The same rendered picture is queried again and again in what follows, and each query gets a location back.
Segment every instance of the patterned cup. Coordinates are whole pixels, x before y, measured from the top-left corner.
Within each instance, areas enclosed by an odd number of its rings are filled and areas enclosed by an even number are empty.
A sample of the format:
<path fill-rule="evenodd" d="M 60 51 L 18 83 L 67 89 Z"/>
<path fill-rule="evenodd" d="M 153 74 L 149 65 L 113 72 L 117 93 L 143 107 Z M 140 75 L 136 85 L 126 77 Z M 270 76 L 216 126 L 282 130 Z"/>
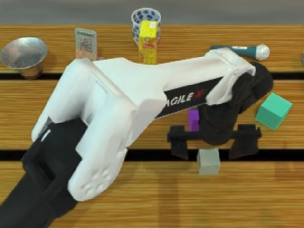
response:
<path fill-rule="evenodd" d="M 161 35 L 161 14 L 153 8 L 139 8 L 131 14 L 132 36 L 134 42 L 138 45 L 139 29 L 142 20 L 157 21 L 158 28 L 156 34 L 156 42 L 160 40 Z"/>

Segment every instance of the robotic arm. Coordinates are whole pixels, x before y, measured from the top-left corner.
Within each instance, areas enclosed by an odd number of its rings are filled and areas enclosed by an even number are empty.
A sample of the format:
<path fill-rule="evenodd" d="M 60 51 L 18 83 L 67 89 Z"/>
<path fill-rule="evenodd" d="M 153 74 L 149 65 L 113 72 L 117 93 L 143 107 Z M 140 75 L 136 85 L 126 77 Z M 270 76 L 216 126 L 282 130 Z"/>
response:
<path fill-rule="evenodd" d="M 227 48 L 158 65 L 74 60 L 32 131 L 34 143 L 22 158 L 26 174 L 0 207 L 0 227 L 47 228 L 113 183 L 127 147 L 154 119 L 229 102 L 235 82 L 256 73 Z M 14 210 L 20 219 L 10 219 Z"/>

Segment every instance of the black stripe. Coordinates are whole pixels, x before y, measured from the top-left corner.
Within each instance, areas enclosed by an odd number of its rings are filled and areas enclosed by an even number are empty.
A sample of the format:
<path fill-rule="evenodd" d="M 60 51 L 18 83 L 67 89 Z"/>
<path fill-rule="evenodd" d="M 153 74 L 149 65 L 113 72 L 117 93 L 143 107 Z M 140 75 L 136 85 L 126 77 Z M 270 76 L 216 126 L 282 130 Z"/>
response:
<path fill-rule="evenodd" d="M 189 162 L 196 161 L 198 150 L 189 151 Z M 26 151 L 0 151 L 0 161 L 19 161 Z M 237 160 L 228 159 L 228 150 L 219 150 L 222 161 L 258 161 L 258 162 L 304 162 L 304 150 L 260 150 L 259 154 Z M 174 162 L 183 161 L 171 155 L 170 150 L 129 150 L 126 162 Z"/>
<path fill-rule="evenodd" d="M 37 80 L 58 80 L 62 73 L 44 73 Z M 274 80 L 302 80 L 304 72 L 272 73 Z M 26 80 L 18 73 L 0 73 L 0 80 Z"/>

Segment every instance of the microphone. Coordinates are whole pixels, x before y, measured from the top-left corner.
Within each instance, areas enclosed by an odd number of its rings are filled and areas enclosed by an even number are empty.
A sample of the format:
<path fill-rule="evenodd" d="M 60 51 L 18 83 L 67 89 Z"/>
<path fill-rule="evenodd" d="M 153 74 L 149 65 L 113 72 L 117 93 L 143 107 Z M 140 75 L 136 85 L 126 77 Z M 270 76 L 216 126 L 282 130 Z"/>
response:
<path fill-rule="evenodd" d="M 210 50 L 219 48 L 229 48 L 238 55 L 243 55 L 247 57 L 254 58 L 259 61 L 266 60 L 270 55 L 270 49 L 265 44 L 260 44 L 256 46 L 228 46 L 228 45 L 212 45 Z"/>

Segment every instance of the black label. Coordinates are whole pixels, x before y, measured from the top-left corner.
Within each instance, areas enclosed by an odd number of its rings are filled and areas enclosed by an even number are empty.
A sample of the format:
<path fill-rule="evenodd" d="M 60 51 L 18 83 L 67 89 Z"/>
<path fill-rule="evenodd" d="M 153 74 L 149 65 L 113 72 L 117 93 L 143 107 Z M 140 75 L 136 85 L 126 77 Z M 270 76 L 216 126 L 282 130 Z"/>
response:
<path fill-rule="evenodd" d="M 220 77 L 166 91 L 165 94 L 168 98 L 167 104 L 156 119 L 204 104 L 207 94 L 222 78 L 223 77 Z"/>

